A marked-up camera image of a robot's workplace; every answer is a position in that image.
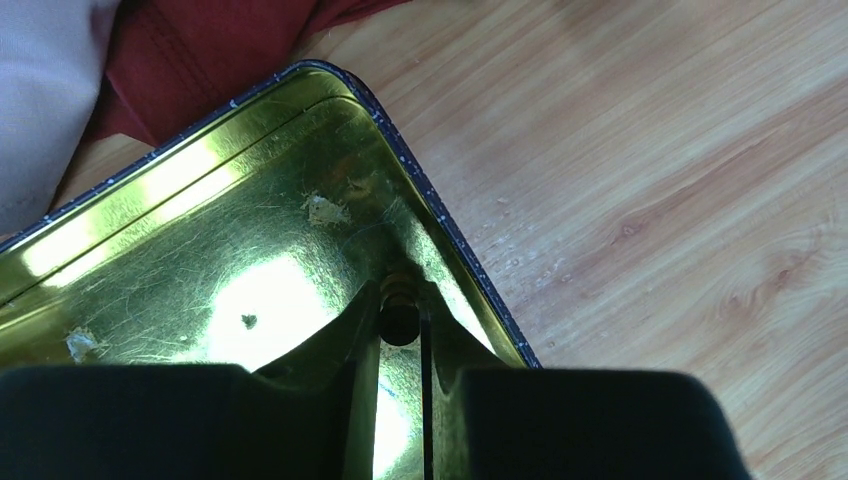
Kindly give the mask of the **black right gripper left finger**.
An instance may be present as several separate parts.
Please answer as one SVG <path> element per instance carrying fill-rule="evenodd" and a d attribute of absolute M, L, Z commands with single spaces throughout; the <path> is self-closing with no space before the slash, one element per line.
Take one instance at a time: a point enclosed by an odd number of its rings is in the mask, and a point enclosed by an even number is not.
<path fill-rule="evenodd" d="M 369 479 L 379 292 L 256 372 L 30 366 L 1 376 L 5 479 Z"/>

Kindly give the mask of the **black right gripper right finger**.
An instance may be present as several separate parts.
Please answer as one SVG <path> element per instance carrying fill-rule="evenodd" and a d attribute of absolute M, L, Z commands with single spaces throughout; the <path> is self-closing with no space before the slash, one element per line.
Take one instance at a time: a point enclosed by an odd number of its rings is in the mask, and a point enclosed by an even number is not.
<path fill-rule="evenodd" d="M 746 479 L 712 393 L 680 372 L 507 365 L 420 294 L 429 479 Z"/>

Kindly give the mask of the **dark pawn piece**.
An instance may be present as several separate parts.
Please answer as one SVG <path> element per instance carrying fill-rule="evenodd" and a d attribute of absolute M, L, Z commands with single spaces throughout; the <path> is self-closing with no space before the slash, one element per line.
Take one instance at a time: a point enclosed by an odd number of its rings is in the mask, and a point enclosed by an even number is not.
<path fill-rule="evenodd" d="M 405 273 L 391 273 L 380 284 L 381 339 L 393 346 L 406 346 L 420 335 L 419 289 Z"/>

